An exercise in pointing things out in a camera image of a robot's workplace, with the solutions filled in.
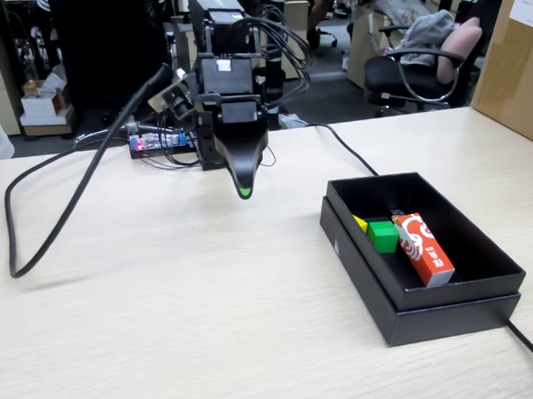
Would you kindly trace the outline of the black gripper servo block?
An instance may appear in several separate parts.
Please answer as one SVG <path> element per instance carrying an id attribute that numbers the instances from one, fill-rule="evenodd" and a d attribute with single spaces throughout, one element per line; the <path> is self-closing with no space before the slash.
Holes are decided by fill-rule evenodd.
<path id="1" fill-rule="evenodd" d="M 214 118 L 221 125 L 254 123 L 263 119 L 263 112 L 256 100 L 229 100 L 220 103 Z"/>

